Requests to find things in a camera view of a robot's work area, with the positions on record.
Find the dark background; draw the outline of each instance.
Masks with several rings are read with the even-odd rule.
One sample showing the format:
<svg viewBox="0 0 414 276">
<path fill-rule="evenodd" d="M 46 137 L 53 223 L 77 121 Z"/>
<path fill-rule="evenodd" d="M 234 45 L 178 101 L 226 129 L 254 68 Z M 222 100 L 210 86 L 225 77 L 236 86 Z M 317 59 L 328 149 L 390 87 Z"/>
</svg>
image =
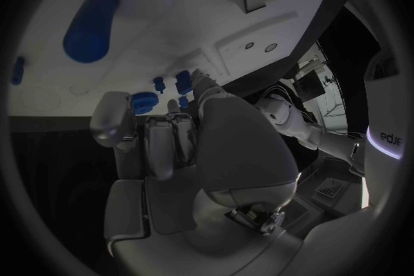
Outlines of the dark background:
<svg viewBox="0 0 414 276">
<path fill-rule="evenodd" d="M 23 0 L 3 1 L 1 30 L 3 38 L 7 38 L 10 26 L 5 26 L 4 22 L 13 22 L 13 16 L 22 9 L 20 5 Z M 404 13 L 408 27 L 412 27 L 411 0 L 402 0 L 398 8 Z M 349 27 L 336 26 L 335 29 L 347 37 L 346 43 L 342 44 L 343 50 L 348 54 L 355 54 L 355 50 L 361 51 L 360 44 L 354 42 L 356 36 L 351 35 Z M 329 43 L 336 43 L 333 33 L 324 34 L 320 40 L 324 43 L 325 52 L 330 48 Z M 364 101 L 357 88 L 343 93 L 350 99 L 346 104 L 347 112 L 352 112 L 353 103 L 361 105 Z M 358 132 L 361 130 L 354 127 L 351 129 Z M 77 255 L 85 263 L 90 266 L 105 266 L 99 263 L 107 254 L 106 250 L 102 250 L 102 211 L 109 187 L 116 180 L 111 149 L 98 146 L 87 131 L 16 133 L 12 139 L 23 180 L 47 225 L 65 242 L 69 250 L 75 251 L 81 246 L 81 252 L 78 251 Z M 73 193 L 75 184 L 78 191 Z M 50 198 L 54 199 L 54 208 L 45 202 L 45 199 L 49 201 Z M 2 209 L 3 249 L 6 251 L 3 254 L 2 268 L 13 270 L 17 275 L 28 270 L 47 275 L 49 272 L 43 267 L 43 261 L 28 248 L 27 241 L 21 238 L 19 229 L 15 228 L 14 222 L 9 218 L 7 205 L 2 205 Z M 393 245 L 388 247 L 382 259 L 370 261 L 373 265 L 369 264 L 369 267 L 375 268 L 376 275 L 398 275 L 399 270 L 409 272 L 412 269 L 414 259 L 412 250 L 409 249 L 413 245 L 412 224 L 412 218 L 407 219 L 406 227 L 395 238 Z M 102 269 L 99 270 L 102 275 L 116 275 L 113 265 Z"/>
</svg>

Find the circular hole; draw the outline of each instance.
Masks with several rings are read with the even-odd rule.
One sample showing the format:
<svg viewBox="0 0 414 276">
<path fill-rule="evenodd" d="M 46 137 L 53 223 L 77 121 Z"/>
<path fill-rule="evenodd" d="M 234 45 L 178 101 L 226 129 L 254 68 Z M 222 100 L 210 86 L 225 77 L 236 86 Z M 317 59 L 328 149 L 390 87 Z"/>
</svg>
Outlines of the circular hole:
<svg viewBox="0 0 414 276">
<path fill-rule="evenodd" d="M 272 50 L 274 50 L 276 48 L 277 44 L 276 43 L 272 43 L 271 45 L 269 45 L 268 47 L 266 47 L 266 49 L 264 50 L 266 53 L 271 52 Z"/>
</svg>

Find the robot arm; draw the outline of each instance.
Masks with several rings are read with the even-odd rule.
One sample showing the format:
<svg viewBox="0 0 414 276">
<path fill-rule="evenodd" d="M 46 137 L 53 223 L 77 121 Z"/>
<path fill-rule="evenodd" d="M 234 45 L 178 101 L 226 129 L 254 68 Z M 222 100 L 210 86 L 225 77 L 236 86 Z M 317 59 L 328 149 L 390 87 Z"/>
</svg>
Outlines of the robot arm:
<svg viewBox="0 0 414 276">
<path fill-rule="evenodd" d="M 255 107 L 274 124 L 282 135 L 296 137 L 298 142 L 311 150 L 323 152 L 348 162 L 351 172 L 364 176 L 365 139 L 351 139 L 345 135 L 324 132 L 317 124 L 304 121 L 301 112 L 283 97 L 273 94 L 271 99 L 260 99 Z"/>
</svg>

